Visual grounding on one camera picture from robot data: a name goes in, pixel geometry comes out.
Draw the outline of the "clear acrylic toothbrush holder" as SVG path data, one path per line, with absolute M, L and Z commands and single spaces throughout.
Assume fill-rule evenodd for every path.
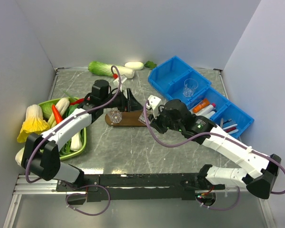
M 147 118 L 149 118 L 150 115 L 152 115 L 152 110 L 147 110 L 147 111 L 146 111 L 146 116 L 147 116 Z M 143 113 L 143 112 L 142 112 L 141 115 L 139 116 L 138 121 L 141 122 L 142 124 L 146 125 L 146 120 L 145 120 L 145 116 L 144 116 L 144 113 Z

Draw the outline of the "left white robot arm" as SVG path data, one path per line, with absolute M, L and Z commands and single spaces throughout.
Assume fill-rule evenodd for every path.
M 84 172 L 62 163 L 59 152 L 76 133 L 95 122 L 106 108 L 117 108 L 120 112 L 136 112 L 142 110 L 143 106 L 134 98 L 130 88 L 122 92 L 119 88 L 111 89 L 106 80 L 96 80 L 91 92 L 70 116 L 40 135 L 32 133 L 28 136 L 21 167 L 26 173 L 31 172 L 46 181 L 66 181 L 72 190 L 81 190 L 85 183 Z

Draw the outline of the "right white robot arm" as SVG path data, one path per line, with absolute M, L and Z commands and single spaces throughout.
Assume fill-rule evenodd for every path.
M 160 98 L 151 95 L 144 107 L 144 111 L 147 110 L 152 110 L 147 118 L 150 129 L 161 134 L 168 130 L 180 132 L 186 139 L 217 151 L 239 166 L 232 169 L 204 165 L 198 177 L 201 188 L 209 189 L 220 184 L 238 186 L 265 200 L 273 194 L 281 163 L 279 156 L 257 154 L 210 119 L 192 114 L 179 99 L 162 104 Z

